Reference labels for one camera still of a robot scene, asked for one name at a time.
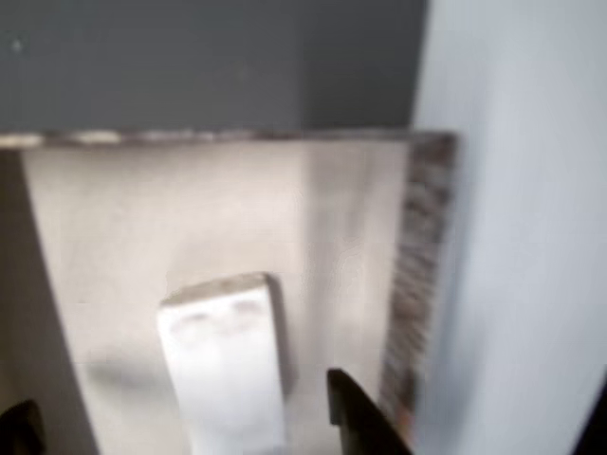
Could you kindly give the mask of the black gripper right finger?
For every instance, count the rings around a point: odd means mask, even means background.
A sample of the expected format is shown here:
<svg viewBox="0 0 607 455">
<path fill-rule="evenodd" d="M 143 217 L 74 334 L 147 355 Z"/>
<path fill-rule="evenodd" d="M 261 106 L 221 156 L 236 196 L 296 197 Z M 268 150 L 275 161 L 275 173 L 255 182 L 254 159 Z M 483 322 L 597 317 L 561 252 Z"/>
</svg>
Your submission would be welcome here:
<svg viewBox="0 0 607 455">
<path fill-rule="evenodd" d="M 344 370 L 326 373 L 329 420 L 340 433 L 341 453 L 411 455 L 383 413 Z"/>
</svg>

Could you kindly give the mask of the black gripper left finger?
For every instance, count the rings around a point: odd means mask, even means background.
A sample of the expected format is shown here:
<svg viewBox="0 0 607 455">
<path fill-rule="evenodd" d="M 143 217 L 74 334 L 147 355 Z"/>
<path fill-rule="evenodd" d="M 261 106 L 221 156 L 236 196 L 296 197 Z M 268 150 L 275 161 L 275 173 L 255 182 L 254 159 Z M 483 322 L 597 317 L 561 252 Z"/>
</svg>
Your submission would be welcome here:
<svg viewBox="0 0 607 455">
<path fill-rule="evenodd" d="M 44 453 L 44 422 L 34 400 L 20 402 L 1 414 L 1 453 Z"/>
</svg>

